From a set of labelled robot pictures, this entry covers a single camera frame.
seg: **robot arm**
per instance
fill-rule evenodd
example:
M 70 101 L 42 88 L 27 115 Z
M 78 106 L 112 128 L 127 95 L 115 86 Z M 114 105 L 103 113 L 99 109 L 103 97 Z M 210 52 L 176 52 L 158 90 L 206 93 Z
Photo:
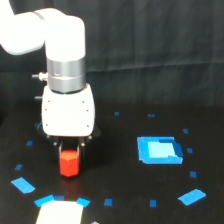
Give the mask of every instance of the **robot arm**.
M 49 88 L 60 93 L 83 89 L 83 21 L 52 8 L 14 15 L 9 0 L 0 0 L 0 44 L 6 52 L 22 55 L 39 50 L 44 43 Z
M 95 105 L 86 84 L 83 21 L 52 8 L 14 15 L 9 0 L 0 0 L 0 44 L 5 51 L 22 55 L 44 43 L 47 75 L 42 79 L 47 86 L 42 96 L 43 130 L 49 136 L 89 136 Z

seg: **blue tape strip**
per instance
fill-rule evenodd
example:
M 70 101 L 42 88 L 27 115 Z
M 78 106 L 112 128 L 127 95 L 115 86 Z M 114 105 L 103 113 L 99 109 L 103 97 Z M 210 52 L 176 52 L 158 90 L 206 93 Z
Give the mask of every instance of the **blue tape strip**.
M 150 158 L 148 142 L 174 141 L 174 137 L 138 137 L 139 160 L 146 164 L 182 164 L 181 157 Z
M 195 189 L 181 197 L 178 200 L 182 201 L 185 205 L 190 205 L 202 198 L 206 197 L 206 194 L 198 189 Z
M 172 143 L 174 151 L 175 151 L 175 154 L 177 156 L 181 156 L 181 157 L 184 156 L 180 143 L 176 143 L 175 140 L 160 139 L 159 142 L 160 143 Z
M 27 194 L 35 190 L 35 188 L 22 177 L 11 181 L 11 183 L 16 186 L 20 191 L 22 191 L 23 194 Z
M 150 200 L 150 207 L 155 208 L 157 206 L 156 200 Z
M 33 145 L 33 141 L 28 141 L 28 142 L 26 143 L 26 145 L 27 145 L 27 146 L 31 146 L 31 145 Z
M 195 171 L 191 171 L 190 176 L 193 178 L 197 178 L 197 173 Z
M 112 199 L 105 199 L 104 206 L 112 206 Z
M 189 133 L 188 129 L 183 129 L 183 132 L 184 132 L 185 134 L 188 134 L 188 133 Z
M 188 153 L 193 153 L 193 149 L 192 148 L 187 148 L 187 152 Z
M 182 164 L 183 158 L 181 157 L 167 157 L 167 158 L 148 158 L 143 162 L 146 164 Z
M 86 207 L 90 201 L 86 200 L 86 199 L 83 199 L 83 198 L 79 198 L 77 201 L 76 201 L 77 204 L 79 205 L 82 205 L 83 207 Z
M 155 117 L 155 114 L 148 114 L 148 117 Z
M 54 196 L 54 200 L 56 200 L 56 201 L 64 201 L 65 200 L 65 196 Z
M 53 195 L 49 195 L 47 197 L 38 199 L 38 200 L 34 201 L 34 203 L 36 204 L 37 207 L 41 207 L 43 204 L 50 202 L 50 201 L 54 201 Z
M 177 156 L 183 156 L 183 151 L 181 149 L 180 143 L 173 143 L 174 151 Z
M 22 164 L 18 164 L 17 166 L 16 166 L 16 168 L 15 168 L 15 170 L 20 170 L 21 168 L 22 168 Z

